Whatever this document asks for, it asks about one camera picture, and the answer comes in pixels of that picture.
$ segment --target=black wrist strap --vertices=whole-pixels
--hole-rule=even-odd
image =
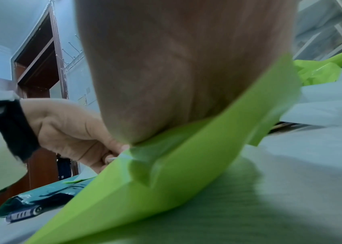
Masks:
[[[0,103],[0,133],[10,152],[22,161],[30,158],[40,148],[19,100]]]

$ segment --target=ceiling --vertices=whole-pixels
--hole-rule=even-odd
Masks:
[[[41,18],[49,0],[0,0],[0,45],[15,53]]]

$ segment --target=green paper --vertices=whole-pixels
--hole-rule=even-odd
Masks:
[[[63,243],[176,208],[257,145],[299,96],[292,57],[280,58],[215,118],[168,130],[123,152],[28,244]]]
[[[295,60],[303,86],[335,82],[342,71],[342,53],[323,61]]]

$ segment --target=wooden shelf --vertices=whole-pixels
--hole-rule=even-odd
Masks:
[[[54,42],[53,38],[45,45],[42,51],[37,55],[33,62],[27,67],[25,72],[19,77],[18,85],[24,85],[33,75],[38,71],[38,68],[52,55],[54,54]]]

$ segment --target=wooden door frame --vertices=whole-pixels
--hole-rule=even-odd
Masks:
[[[53,4],[52,1],[49,2],[47,8],[45,9],[45,12],[42,14],[40,20],[32,30],[32,32],[29,34],[29,36],[26,38],[26,40],[22,43],[21,47],[18,49],[18,51],[12,56],[11,58],[11,71],[12,71],[12,80],[15,83],[18,83],[18,79],[16,77],[16,72],[15,72],[15,60],[17,57],[20,55],[20,53],[25,49],[26,45],[29,43],[31,38],[34,36],[34,34],[38,31],[40,28],[42,22],[45,20],[47,16],[50,16],[50,23],[52,25],[52,32],[53,32],[53,42],[54,42],[54,49],[56,52],[56,61],[57,61],[57,69],[58,69],[58,76],[60,78],[60,86],[61,86],[61,96],[64,99],[69,99],[68,96],[68,86],[66,82],[66,74],[64,71],[64,62],[62,59],[62,51],[61,51],[61,44],[60,44],[60,39],[58,35],[58,27],[57,27],[57,19],[54,14],[53,10]],[[24,91],[21,91],[18,89],[19,92],[22,94],[19,94],[21,97],[26,98],[26,94]]]

